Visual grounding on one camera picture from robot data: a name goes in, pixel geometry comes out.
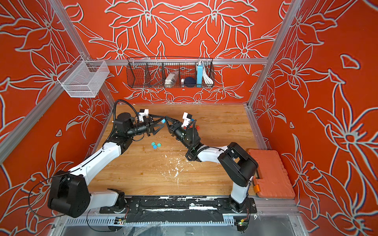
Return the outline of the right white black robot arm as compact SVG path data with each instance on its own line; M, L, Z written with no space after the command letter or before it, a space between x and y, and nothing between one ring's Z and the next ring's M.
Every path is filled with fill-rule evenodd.
M186 159L220 164L233 182L228 207L240 213L245 209L251 182L258 170L258 162L236 142L223 147L211 147L201 143L196 121L184 127L179 120L165 117L169 133L186 148Z

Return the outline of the dark blue ball in basket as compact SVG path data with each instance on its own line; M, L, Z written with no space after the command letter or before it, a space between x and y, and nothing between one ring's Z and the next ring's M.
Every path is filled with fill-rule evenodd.
M188 88L196 87L196 79L193 77L187 77L184 79L184 85Z

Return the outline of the light blue box in basket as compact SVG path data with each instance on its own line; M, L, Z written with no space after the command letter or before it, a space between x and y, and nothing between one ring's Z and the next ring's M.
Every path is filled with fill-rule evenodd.
M198 88L202 87L203 81L203 63L200 61L196 64L197 67L197 76L196 76L196 86Z

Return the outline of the clear plastic wall bin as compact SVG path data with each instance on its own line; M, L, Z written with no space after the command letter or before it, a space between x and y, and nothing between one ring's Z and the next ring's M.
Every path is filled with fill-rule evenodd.
M62 88L73 98L94 98L109 75L105 61L78 61L58 79Z

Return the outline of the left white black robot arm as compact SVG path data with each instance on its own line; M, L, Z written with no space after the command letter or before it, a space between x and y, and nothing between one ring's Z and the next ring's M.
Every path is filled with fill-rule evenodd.
M144 113L117 114L116 108L114 106L112 111L112 130L102 147L82 163L52 177L49 209L77 218L90 209L109 207L122 212L127 208L123 191L110 188L91 193L88 186L103 168L130 147L136 136L156 135L164 127L164 117Z

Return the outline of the orange plastic tool case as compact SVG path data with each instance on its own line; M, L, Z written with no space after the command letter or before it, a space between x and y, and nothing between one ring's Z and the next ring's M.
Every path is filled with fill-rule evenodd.
M249 149L248 153L258 163L258 177L253 180L257 196L267 199L294 199L293 187L278 152Z

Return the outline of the silver pouch in basket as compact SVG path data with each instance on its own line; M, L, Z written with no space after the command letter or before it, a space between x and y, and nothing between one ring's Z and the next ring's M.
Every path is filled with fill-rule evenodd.
M178 78L179 78L179 72L178 71L173 71L173 72L169 73L169 75L165 79L164 87L165 88L174 87L176 85Z

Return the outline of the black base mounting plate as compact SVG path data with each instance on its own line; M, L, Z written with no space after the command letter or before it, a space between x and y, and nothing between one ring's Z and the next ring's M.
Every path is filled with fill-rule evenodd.
M112 215L126 223L234 225L257 213L254 199L241 207L229 197L219 196L133 196L126 197L123 210L102 207L101 215Z

